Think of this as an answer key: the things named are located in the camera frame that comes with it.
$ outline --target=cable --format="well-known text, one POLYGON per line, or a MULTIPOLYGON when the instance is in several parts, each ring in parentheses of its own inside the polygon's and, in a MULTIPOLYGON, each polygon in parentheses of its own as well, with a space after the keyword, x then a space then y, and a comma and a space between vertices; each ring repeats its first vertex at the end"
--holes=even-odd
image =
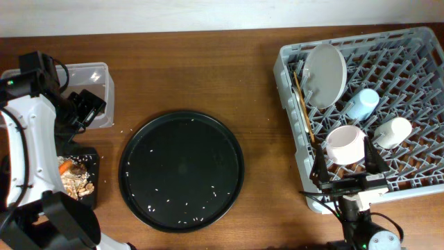
POLYGON ((315 193, 315 192, 306 192, 306 191, 299 191, 299 193, 303 195, 312 195, 312 196, 330 196, 330 194, 323 194, 323 193, 315 193))
POLYGON ((6 169, 9 166, 9 155, 6 155, 3 160, 1 160, 0 174, 6 174, 6 169))
POLYGON ((303 191, 299 191, 299 193, 303 194, 304 196, 306 196, 307 198, 310 198, 312 200, 314 200, 315 202, 319 203, 320 205, 322 205, 324 208, 327 208, 330 212, 332 212, 333 215, 336 215, 336 218, 339 220, 339 222, 342 224, 341 218, 339 217, 339 214, 336 213, 333 209, 331 209, 329 206, 325 205, 325 203, 323 203, 322 201, 319 201, 318 199, 316 199, 315 197, 313 197, 310 194, 306 194, 303 191))
POLYGON ((3 231, 5 230, 5 228, 9 225, 9 223, 13 219, 12 215, 14 214, 15 209, 17 209, 19 204, 22 202, 22 200, 26 194, 26 189, 29 188, 29 186, 28 186, 28 184, 29 184, 29 154, 28 154, 28 145, 26 144, 25 132, 24 132, 24 128, 23 128, 22 124, 20 124, 19 120, 11 112, 6 110, 5 108, 1 107, 0 111, 3 112, 4 114, 6 114, 7 116, 9 116, 9 118, 11 118, 11 120, 13 120, 15 125, 17 126, 16 129, 20 132, 20 136, 22 138, 23 155, 24 155, 24 161, 25 161, 24 180, 23 180, 23 185, 20 186, 22 188, 22 191, 20 192, 20 195, 17 198, 17 200, 14 203, 12 203, 8 207, 7 212, 5 212, 8 214, 6 214, 3 221, 0 223, 0 235, 1 235, 3 233, 3 231))
POLYGON ((339 209, 338 204, 336 203, 337 201, 338 201, 338 199, 333 198, 334 209, 335 209, 336 213, 339 215, 339 218, 341 218, 341 220, 344 220, 342 217, 342 211, 341 211, 341 209, 339 209))
POLYGON ((400 225, 398 225, 398 223, 394 222, 387 215, 383 215, 383 214, 378 213, 378 212, 371 212, 370 215, 377 215, 377 216, 383 217, 384 219, 386 219, 389 222, 391 222, 396 227, 396 229, 398 230, 398 233, 400 234, 400 242, 402 243, 402 241, 404 240, 404 230, 402 230, 402 227, 400 225))
POLYGON ((81 131, 73 132, 73 133, 54 133, 57 136, 69 136, 69 135, 80 135, 86 131, 86 128, 83 128, 81 131))
POLYGON ((68 72, 68 68, 59 60, 52 58, 54 62, 58 63, 60 66, 62 66, 62 68, 65 70, 65 74, 67 75, 67 81, 65 82, 65 84, 60 87, 60 93, 62 94, 67 88, 68 88, 68 84, 69 84, 69 72, 68 72))

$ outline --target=plastic container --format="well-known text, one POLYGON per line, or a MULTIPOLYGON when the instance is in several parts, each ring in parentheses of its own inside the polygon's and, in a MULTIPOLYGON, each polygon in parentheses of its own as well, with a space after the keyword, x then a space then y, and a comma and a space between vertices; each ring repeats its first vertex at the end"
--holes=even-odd
MULTIPOLYGON (((106 102, 105 112, 94 118, 87 129, 109 128, 114 119, 114 82, 104 62, 91 62, 66 65, 69 72, 69 86, 62 96, 68 97, 71 92, 80 94, 83 89, 90 91, 106 102)), ((57 75, 60 84, 65 84, 67 79, 64 69, 57 65, 57 75)), ((8 78, 20 74, 19 69, 5 71, 1 78, 8 78)))
MULTIPOLYGON (((335 46, 347 65, 347 84, 342 97, 329 108, 319 110, 305 96, 310 126, 318 141, 323 142, 335 128, 355 125, 377 140, 375 129, 394 117, 404 117, 413 131, 394 149, 377 147, 391 171, 386 175, 389 192, 375 202, 392 201, 444 192, 444 52, 433 31, 426 27, 404 29, 369 35, 337 38, 317 42, 286 45, 280 49, 274 74, 282 107, 287 110, 296 143, 296 162, 305 191, 318 192, 309 179, 314 150, 303 126, 297 93, 292 92, 293 72, 300 83, 302 69, 311 50, 320 44, 335 46), (381 98, 373 115, 365 121, 350 119, 348 104, 364 88, 374 89, 381 98)), ((364 160, 355 165, 335 165, 328 160, 332 180, 346 173, 365 170, 364 160)), ((327 209, 307 200, 318 213, 327 209)))

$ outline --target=wooden table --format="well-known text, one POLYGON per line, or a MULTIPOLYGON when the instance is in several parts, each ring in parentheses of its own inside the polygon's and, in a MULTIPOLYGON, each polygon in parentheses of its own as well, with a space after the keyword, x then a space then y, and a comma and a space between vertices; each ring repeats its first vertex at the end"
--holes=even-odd
MULTIPOLYGON (((443 41, 444 24, 430 26, 443 41)), ((298 194, 296 149, 273 76, 279 48, 406 27, 8 38, 0 39, 0 71, 17 68, 17 56, 34 50, 66 64, 108 64, 115 84, 115 125, 88 130, 77 141, 104 156, 95 213, 101 230, 114 239, 138 249, 305 249, 343 235, 333 216, 312 212, 298 194), (232 209, 215 224, 188 234, 162 233, 141 223, 123 202, 117 181, 121 152, 133 131, 172 110, 197 110, 220 119, 236 135, 246 164, 244 186, 232 209)), ((0 139, 3 157, 8 152, 4 130, 0 139)), ((402 225, 405 247, 442 249, 443 200, 444 194, 436 194, 375 204, 372 211, 402 225)), ((395 232, 384 220, 376 221, 395 232)), ((1 243, 0 248, 7 247, 1 243)))

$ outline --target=white plate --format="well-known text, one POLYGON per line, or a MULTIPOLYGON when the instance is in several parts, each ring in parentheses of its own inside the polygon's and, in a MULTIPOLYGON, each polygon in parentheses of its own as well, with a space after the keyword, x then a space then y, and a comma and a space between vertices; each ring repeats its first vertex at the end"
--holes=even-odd
POLYGON ((328 108, 338 101, 347 81, 347 65, 342 53, 331 44, 316 46, 305 61, 302 76, 307 82, 304 95, 311 90, 309 103, 318 109, 328 108))

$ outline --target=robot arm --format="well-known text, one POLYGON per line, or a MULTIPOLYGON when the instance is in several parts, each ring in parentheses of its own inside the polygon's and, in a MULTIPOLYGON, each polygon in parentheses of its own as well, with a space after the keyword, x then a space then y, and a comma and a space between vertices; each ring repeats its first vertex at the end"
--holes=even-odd
POLYGON ((19 64, 19 76, 0 81, 11 168, 0 238, 13 249, 135 249, 101 233, 94 212, 66 194, 58 171, 55 132, 69 143, 105 102, 87 90, 64 99, 67 83, 60 87, 47 55, 30 53, 19 64), (48 221, 35 225, 42 214, 48 221))
POLYGON ((375 197, 388 192, 388 184, 383 172, 389 167, 368 137, 364 138, 366 172, 345 175, 341 180, 330 181, 320 145, 316 147, 316 158, 310 179, 321 190, 320 194, 301 192, 310 199, 326 206, 313 195, 327 196, 333 200, 336 211, 329 208, 339 219, 343 228, 344 239, 329 242, 333 250, 370 250, 386 249, 401 250, 404 233, 399 225, 385 215, 370 212, 370 203, 375 197), (375 224, 372 215, 379 215, 395 225, 400 233, 400 239, 392 232, 375 224))

